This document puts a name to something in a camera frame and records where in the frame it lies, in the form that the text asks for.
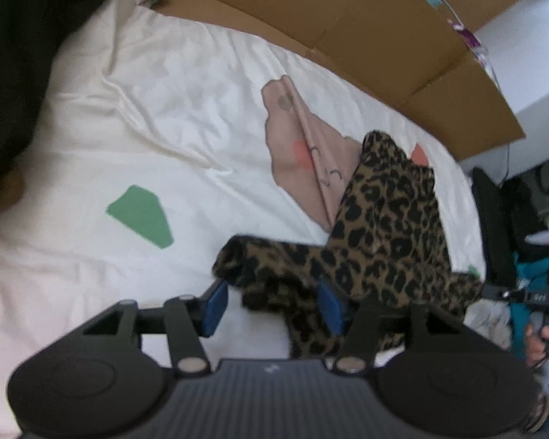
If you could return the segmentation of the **person's right hand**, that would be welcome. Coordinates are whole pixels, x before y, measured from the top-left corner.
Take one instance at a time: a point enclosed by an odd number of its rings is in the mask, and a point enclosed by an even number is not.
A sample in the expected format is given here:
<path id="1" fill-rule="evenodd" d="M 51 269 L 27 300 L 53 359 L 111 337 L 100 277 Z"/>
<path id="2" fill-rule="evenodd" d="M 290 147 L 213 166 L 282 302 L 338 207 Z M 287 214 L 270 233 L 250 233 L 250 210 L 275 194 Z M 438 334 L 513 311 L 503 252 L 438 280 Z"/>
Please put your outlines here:
<path id="1" fill-rule="evenodd" d="M 526 349 L 527 364 L 535 366 L 545 357 L 545 342 L 549 341 L 549 325 L 542 327 L 537 333 L 531 323 L 524 330 L 524 349 Z"/>

